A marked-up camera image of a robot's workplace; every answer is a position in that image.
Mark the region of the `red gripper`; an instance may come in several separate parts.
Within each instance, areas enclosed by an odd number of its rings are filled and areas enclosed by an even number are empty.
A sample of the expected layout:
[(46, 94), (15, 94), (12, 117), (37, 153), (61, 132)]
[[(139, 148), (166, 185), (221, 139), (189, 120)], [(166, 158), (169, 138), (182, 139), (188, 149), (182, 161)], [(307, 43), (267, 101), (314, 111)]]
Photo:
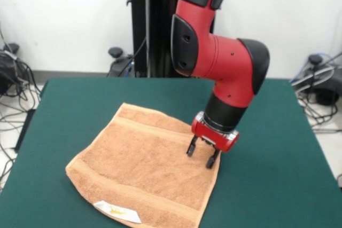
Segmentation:
[(218, 132), (212, 128), (210, 128), (204, 122), (204, 112), (199, 112), (191, 125), (191, 130), (194, 136), (189, 144), (188, 150), (186, 152), (188, 157), (191, 157), (196, 148), (196, 141), (198, 138), (201, 138), (208, 142), (210, 145), (214, 146), (214, 152), (209, 157), (206, 168), (211, 169), (216, 162), (218, 156), (221, 151), (228, 152), (234, 146), (236, 141), (239, 138), (239, 132), (237, 130), (233, 130), (231, 132)]

